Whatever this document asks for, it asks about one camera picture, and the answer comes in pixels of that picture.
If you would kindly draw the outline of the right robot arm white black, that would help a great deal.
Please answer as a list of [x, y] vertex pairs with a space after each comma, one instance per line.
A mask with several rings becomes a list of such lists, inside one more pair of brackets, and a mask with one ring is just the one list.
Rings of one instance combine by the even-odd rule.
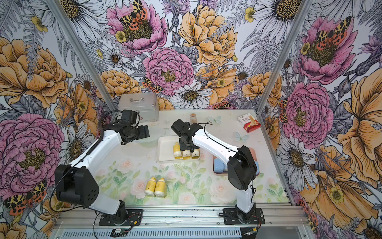
[[190, 124], [181, 119], [176, 120], [171, 129], [179, 137], [181, 149], [193, 152], [202, 148], [220, 159], [227, 166], [227, 177], [236, 191], [236, 216], [243, 224], [250, 223], [255, 216], [256, 203], [254, 180], [258, 166], [250, 148], [230, 145], [207, 132], [205, 126], [198, 123]]

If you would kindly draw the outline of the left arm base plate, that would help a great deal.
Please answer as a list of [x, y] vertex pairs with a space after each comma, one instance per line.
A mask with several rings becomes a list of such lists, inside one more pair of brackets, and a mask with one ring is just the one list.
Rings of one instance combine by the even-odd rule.
[[98, 224], [99, 226], [139, 226], [141, 224], [142, 214], [142, 209], [126, 209], [126, 215], [123, 217], [102, 214]]

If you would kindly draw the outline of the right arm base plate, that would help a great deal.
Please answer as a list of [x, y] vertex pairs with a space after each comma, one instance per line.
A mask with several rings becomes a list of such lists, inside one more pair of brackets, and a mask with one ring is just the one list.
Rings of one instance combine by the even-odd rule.
[[225, 225], [264, 225], [266, 223], [263, 210], [261, 208], [255, 208], [252, 216], [244, 221], [238, 217], [236, 208], [224, 208], [222, 212], [218, 214], [223, 218]]

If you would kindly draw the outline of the yellow sharpener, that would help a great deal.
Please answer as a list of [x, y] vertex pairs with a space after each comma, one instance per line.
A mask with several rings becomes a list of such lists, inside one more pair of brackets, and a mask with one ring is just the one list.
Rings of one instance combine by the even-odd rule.
[[173, 145], [173, 156], [174, 156], [174, 159], [182, 159], [183, 158], [182, 151], [180, 149], [180, 144], [178, 142], [176, 142]]
[[182, 151], [182, 157], [183, 157], [183, 159], [191, 159], [192, 158], [191, 151], [190, 150]]
[[167, 185], [166, 185], [165, 179], [162, 177], [156, 183], [154, 195], [156, 197], [165, 197], [166, 190], [167, 190]]
[[157, 184], [157, 181], [155, 177], [152, 177], [151, 179], [149, 179], [144, 191], [146, 196], [150, 196], [150, 197], [155, 196], [156, 184]]
[[191, 154], [192, 159], [198, 159], [200, 157], [200, 150], [195, 149]]

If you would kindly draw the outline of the white rectangular tray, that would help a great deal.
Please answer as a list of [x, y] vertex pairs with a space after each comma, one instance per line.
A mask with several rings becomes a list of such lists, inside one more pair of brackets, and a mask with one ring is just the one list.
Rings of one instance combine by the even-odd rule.
[[180, 162], [191, 162], [198, 159], [174, 159], [173, 156], [173, 145], [178, 142], [179, 138], [177, 136], [163, 136], [158, 139], [158, 148], [157, 148], [157, 161], [159, 163], [180, 163]]

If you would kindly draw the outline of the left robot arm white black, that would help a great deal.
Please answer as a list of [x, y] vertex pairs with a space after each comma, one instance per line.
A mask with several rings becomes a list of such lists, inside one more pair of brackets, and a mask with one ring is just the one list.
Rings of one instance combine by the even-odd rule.
[[139, 124], [139, 112], [119, 113], [120, 118], [105, 126], [99, 124], [99, 138], [84, 153], [70, 164], [56, 168], [54, 189], [59, 201], [98, 211], [116, 225], [127, 220], [125, 203], [100, 191], [95, 180], [96, 170], [116, 146], [150, 136], [148, 126]]

